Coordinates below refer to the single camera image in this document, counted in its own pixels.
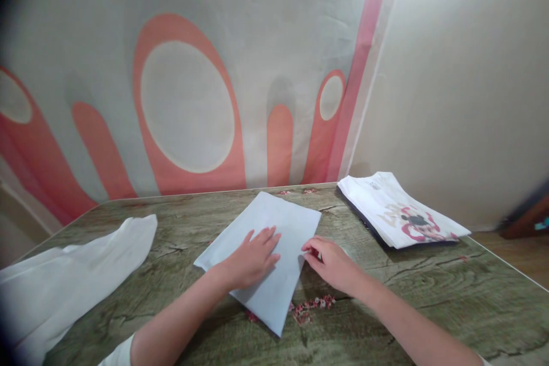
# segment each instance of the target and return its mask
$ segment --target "table surface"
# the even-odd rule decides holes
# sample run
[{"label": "table surface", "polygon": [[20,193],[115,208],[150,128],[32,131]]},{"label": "table surface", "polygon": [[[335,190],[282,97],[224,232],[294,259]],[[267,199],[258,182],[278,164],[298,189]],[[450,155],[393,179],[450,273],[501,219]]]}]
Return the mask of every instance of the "table surface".
[{"label": "table surface", "polygon": [[[74,324],[45,364],[97,365],[202,275],[194,260],[262,190],[319,210],[317,234],[336,241],[369,274],[488,361],[549,361],[547,291],[468,237],[455,246],[385,251],[330,183],[118,200],[84,214],[29,256],[87,243],[118,229],[130,216],[156,213],[158,228],[145,262]],[[283,190],[292,192],[280,194]],[[250,322],[228,296],[180,362],[413,364],[365,306],[332,289],[305,265],[292,301],[327,294],[337,299],[330,310],[312,310],[311,322],[302,325],[289,313],[281,339],[260,322]]]}]

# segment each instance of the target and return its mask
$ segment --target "stack of folded t-shirts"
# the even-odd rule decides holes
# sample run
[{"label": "stack of folded t-shirts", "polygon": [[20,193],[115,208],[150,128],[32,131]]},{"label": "stack of folded t-shirts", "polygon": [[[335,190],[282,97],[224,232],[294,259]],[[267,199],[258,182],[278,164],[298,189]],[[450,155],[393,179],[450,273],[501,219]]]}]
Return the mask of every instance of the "stack of folded t-shirts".
[{"label": "stack of folded t-shirts", "polygon": [[389,247],[455,242],[458,237],[471,234],[454,220],[410,197],[392,173],[377,172],[364,178],[347,176],[337,186],[366,227]]}]

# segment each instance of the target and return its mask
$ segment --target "cartoon graphic print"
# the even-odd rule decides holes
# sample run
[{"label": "cartoon graphic print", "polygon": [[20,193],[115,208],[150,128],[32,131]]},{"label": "cartoon graphic print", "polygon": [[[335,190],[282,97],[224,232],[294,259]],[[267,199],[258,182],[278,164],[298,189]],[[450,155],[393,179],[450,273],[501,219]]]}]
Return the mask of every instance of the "cartoon graphic print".
[{"label": "cartoon graphic print", "polygon": [[436,242],[458,238],[452,232],[447,233],[442,231],[430,213],[424,212],[427,216],[425,218],[414,206],[406,206],[399,203],[398,205],[389,204],[386,208],[390,212],[385,212],[383,215],[379,214],[378,216],[392,227],[395,227],[397,220],[400,219],[403,233],[417,242]]}]

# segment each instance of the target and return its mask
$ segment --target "red curved pattern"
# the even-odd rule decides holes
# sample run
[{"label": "red curved pattern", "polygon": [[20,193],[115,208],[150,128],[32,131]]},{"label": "red curved pattern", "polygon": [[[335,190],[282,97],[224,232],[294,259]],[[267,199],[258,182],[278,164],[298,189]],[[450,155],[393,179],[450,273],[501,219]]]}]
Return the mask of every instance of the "red curved pattern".
[{"label": "red curved pattern", "polygon": [[339,176],[343,152],[347,144],[351,119],[355,111],[356,99],[359,95],[360,83],[364,75],[364,68],[368,60],[368,54],[372,47],[373,35],[376,30],[377,20],[383,0],[365,0],[362,16],[360,17],[359,32],[356,37],[355,54],[349,72],[345,98],[341,102],[340,122],[337,124],[336,137],[333,142],[330,156],[327,181],[336,181]]},{"label": "red curved pattern", "polygon": [[275,106],[267,120],[267,184],[269,187],[290,184],[292,140],[292,113],[282,104]]},{"label": "red curved pattern", "polygon": [[93,106],[83,102],[76,102],[72,112],[74,124],[109,198],[138,197],[103,117]]},{"label": "red curved pattern", "polygon": [[[202,52],[217,68],[229,92],[234,114],[233,145],[225,161],[210,172],[192,173],[172,163],[157,146],[145,121],[141,101],[141,76],[143,68],[147,57],[153,49],[169,41],[187,43]],[[147,21],[139,34],[134,54],[133,95],[145,149],[149,156],[158,189],[162,194],[197,193],[246,188],[242,127],[229,73],[213,44],[197,26],[177,14],[160,14]]]},{"label": "red curved pattern", "polygon": [[74,178],[49,125],[23,83],[0,67],[27,98],[32,116],[16,123],[0,113],[0,152],[23,187],[67,225],[97,206]]},{"label": "red curved pattern", "polygon": [[328,162],[330,160],[336,126],[341,112],[341,103],[332,118],[324,120],[320,115],[320,98],[324,86],[328,80],[334,76],[339,77],[343,87],[342,90],[345,90],[345,76],[341,70],[332,70],[320,85],[319,94],[316,98],[315,119],[313,120],[311,140],[309,140],[309,153],[307,154],[307,163],[305,164],[305,172],[301,184],[321,183],[326,181]]}]

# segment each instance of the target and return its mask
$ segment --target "white t-shirt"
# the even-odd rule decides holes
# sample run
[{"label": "white t-shirt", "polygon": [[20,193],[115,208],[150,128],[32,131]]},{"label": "white t-shirt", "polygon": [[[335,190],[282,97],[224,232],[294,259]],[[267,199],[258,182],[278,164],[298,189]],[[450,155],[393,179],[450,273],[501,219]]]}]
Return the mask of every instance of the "white t-shirt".
[{"label": "white t-shirt", "polygon": [[[133,336],[119,344],[116,349],[99,366],[132,366],[130,362],[130,348],[132,347]],[[482,359],[484,366],[491,366],[490,363]]]}]

